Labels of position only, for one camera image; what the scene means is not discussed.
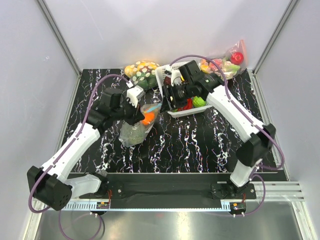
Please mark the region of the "clear blue-zip food bag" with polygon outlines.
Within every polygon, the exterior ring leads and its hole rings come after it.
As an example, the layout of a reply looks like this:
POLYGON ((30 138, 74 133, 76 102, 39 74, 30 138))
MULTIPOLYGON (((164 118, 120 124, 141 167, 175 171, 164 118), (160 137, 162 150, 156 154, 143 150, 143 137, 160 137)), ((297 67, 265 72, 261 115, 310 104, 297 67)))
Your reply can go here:
POLYGON ((144 115, 143 120, 134 125, 123 123, 119 135, 119 141, 123 146, 132 147, 145 140, 158 117, 161 106, 161 103, 145 104, 141 107, 141 113, 144 115))

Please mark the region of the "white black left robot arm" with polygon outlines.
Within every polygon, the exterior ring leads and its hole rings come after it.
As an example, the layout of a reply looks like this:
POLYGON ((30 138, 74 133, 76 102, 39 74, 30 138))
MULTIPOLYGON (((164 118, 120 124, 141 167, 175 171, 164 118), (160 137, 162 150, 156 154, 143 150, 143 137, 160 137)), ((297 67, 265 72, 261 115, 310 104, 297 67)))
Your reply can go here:
POLYGON ((106 88, 102 97, 90 100, 83 122, 65 144, 41 167, 27 171, 30 198, 35 198, 55 211, 62 210, 70 201, 86 194, 103 198, 108 193, 107 173, 88 173, 69 179, 72 169, 87 151, 116 121, 134 125, 145 117, 141 113, 140 98, 145 91, 134 86, 126 91, 106 88))

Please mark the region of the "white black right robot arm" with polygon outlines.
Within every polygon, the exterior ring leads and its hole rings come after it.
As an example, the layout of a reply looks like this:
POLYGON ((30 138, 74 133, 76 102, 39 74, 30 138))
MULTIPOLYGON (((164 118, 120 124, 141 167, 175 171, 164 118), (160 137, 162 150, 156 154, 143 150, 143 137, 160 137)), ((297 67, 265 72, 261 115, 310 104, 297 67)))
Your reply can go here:
POLYGON ((236 150, 237 163, 227 192, 230 197, 239 198, 252 179, 254 169, 271 150, 276 128, 249 113, 230 93, 226 81, 215 73, 203 72, 195 60, 158 67, 155 76, 163 112, 183 107, 190 98, 201 97, 236 130, 243 144, 236 150))

